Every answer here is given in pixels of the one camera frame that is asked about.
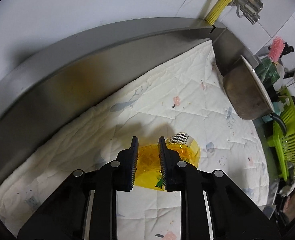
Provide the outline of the yellow snack wrapper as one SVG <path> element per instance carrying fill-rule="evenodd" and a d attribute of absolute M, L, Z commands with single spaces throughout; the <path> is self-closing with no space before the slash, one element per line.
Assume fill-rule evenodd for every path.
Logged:
<path fill-rule="evenodd" d="M 178 152 L 180 158 L 195 167 L 198 166 L 201 150 L 197 141 L 185 132 L 165 139 L 169 150 Z M 158 144 L 141 146 L 138 152 L 135 186 L 165 191 L 160 167 Z"/>

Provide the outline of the white quilted patterned cloth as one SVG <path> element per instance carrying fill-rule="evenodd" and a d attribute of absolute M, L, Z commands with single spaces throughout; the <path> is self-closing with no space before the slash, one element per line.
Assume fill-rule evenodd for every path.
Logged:
<path fill-rule="evenodd" d="M 0 186 L 0 218 L 17 234 L 73 170 L 97 170 L 134 136 L 145 146 L 179 132 L 201 148 L 200 170 L 223 170 L 256 205 L 267 203 L 261 141 L 254 124 L 236 114 L 223 91 L 207 41 L 126 85 L 37 149 Z"/>

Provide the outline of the steel pot with white lid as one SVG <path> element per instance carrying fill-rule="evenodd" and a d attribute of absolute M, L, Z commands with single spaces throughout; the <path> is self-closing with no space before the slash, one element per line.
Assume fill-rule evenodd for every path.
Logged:
<path fill-rule="evenodd" d="M 244 120 L 277 119 L 272 101 L 250 63 L 240 56 L 223 77 L 223 87 L 237 115 Z"/>

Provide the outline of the green plastic dish rack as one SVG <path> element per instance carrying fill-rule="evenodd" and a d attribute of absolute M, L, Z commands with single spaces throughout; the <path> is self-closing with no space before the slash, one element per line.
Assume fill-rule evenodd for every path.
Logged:
<path fill-rule="evenodd" d="M 280 125 L 274 121 L 273 135 L 267 141 L 268 145 L 276 150 L 280 166 L 279 177 L 286 181 L 290 177 L 290 164 L 294 165 L 295 175 L 295 104 L 285 86 L 280 88 L 278 96 L 280 101 L 285 104 L 284 111 L 281 112 L 279 118 L 286 126 L 286 133 L 283 133 Z"/>

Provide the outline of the green utensil holder cup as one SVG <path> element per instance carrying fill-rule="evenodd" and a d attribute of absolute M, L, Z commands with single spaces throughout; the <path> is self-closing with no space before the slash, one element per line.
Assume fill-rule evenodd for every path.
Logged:
<path fill-rule="evenodd" d="M 274 83 L 280 78 L 276 65 L 269 57 L 263 58 L 261 63 L 254 69 L 254 71 L 262 83 L 267 81 Z"/>

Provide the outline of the pink bottle brush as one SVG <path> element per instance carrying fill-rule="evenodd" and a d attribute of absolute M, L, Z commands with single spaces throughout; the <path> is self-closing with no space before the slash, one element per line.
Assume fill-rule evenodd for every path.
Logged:
<path fill-rule="evenodd" d="M 279 36 L 276 37 L 270 46 L 270 51 L 268 54 L 269 59 L 272 62 L 277 62 L 282 54 L 282 51 L 284 50 L 284 47 L 284 40 Z"/>

